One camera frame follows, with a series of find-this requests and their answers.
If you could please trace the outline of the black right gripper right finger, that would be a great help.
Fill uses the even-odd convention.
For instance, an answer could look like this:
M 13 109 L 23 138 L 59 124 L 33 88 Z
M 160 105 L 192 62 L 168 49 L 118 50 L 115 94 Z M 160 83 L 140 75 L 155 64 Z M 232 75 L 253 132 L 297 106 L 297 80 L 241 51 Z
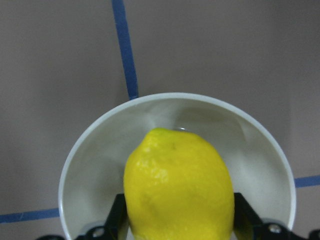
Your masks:
M 276 222 L 263 222 L 245 197 L 234 193 L 233 232 L 238 240 L 299 240 L 300 237 Z

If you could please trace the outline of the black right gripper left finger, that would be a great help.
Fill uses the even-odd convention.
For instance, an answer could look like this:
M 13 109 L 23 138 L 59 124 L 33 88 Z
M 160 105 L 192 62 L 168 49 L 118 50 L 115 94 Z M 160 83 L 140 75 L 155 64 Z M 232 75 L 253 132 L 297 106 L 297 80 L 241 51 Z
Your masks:
M 76 240 L 126 240 L 129 231 L 129 218 L 125 195 L 117 194 L 103 225 L 91 227 L 80 233 Z

